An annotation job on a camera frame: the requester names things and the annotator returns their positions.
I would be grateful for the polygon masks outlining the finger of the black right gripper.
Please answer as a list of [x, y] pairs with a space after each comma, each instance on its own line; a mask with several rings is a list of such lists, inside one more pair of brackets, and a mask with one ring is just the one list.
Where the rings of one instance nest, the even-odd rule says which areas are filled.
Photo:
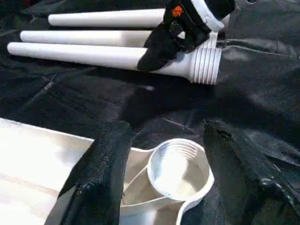
[[180, 26], [184, 33], [180, 41], [180, 52], [190, 53], [209, 39], [211, 29], [204, 23]]
[[175, 59], [177, 53], [185, 52], [185, 39], [179, 37], [183, 32], [182, 26], [177, 22], [161, 22], [145, 41], [147, 51], [139, 59], [137, 69], [143, 72], [159, 70]]

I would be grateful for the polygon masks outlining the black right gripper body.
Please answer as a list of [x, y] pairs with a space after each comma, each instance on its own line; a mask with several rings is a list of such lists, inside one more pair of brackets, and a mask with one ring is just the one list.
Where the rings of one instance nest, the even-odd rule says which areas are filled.
[[162, 24], [167, 30], [178, 26], [183, 31], [210, 31], [190, 0], [171, 0], [166, 5]]

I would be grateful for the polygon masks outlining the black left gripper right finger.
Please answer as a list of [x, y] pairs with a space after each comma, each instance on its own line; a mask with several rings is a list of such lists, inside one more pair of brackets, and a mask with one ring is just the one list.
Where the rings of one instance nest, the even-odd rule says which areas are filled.
[[242, 131], [208, 121], [203, 144], [230, 224], [300, 223], [299, 192]]

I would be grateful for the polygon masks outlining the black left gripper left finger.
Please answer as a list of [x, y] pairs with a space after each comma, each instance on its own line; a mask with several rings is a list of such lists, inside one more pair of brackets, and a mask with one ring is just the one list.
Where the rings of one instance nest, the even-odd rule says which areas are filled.
[[132, 128], [125, 121], [105, 121], [91, 146], [72, 168], [46, 225], [117, 225]]

